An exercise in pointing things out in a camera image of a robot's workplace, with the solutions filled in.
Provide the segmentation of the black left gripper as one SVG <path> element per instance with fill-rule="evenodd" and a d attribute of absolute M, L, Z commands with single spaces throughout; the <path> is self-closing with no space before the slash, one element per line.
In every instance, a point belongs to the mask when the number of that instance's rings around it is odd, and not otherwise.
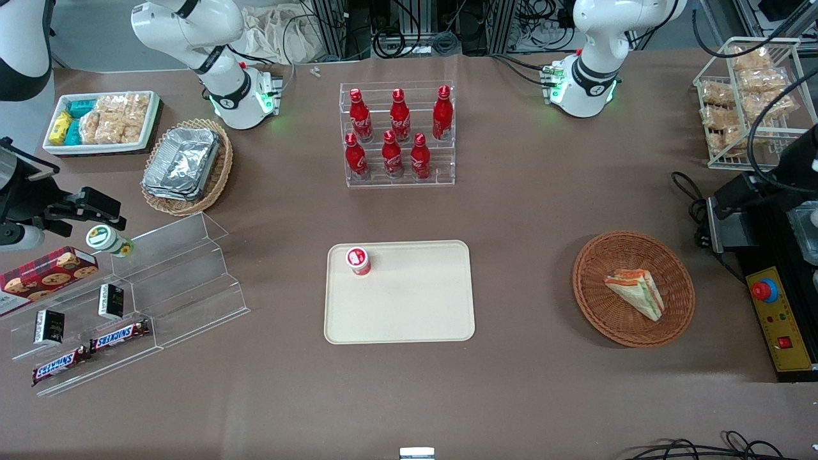
<path fill-rule="evenodd" d="M 773 169 L 775 185 L 754 172 L 744 171 L 713 193 L 716 218 L 723 220 L 744 212 L 775 194 L 783 211 L 795 209 L 817 196 L 817 125 L 813 125 L 783 151 L 779 165 Z"/>

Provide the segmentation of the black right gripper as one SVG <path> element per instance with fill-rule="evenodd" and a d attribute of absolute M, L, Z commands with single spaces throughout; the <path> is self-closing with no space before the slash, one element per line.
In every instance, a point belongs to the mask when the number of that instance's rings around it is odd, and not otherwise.
<path fill-rule="evenodd" d="M 121 215 L 121 203 L 93 187 L 83 187 L 75 195 L 75 207 L 65 200 L 69 192 L 61 190 L 55 181 L 11 181 L 2 186 L 2 223 L 28 222 L 39 217 L 39 227 L 69 238 L 73 226 L 70 219 L 81 222 L 100 222 L 123 232 L 127 219 Z M 46 215 L 49 207 L 55 207 L 55 215 Z"/>

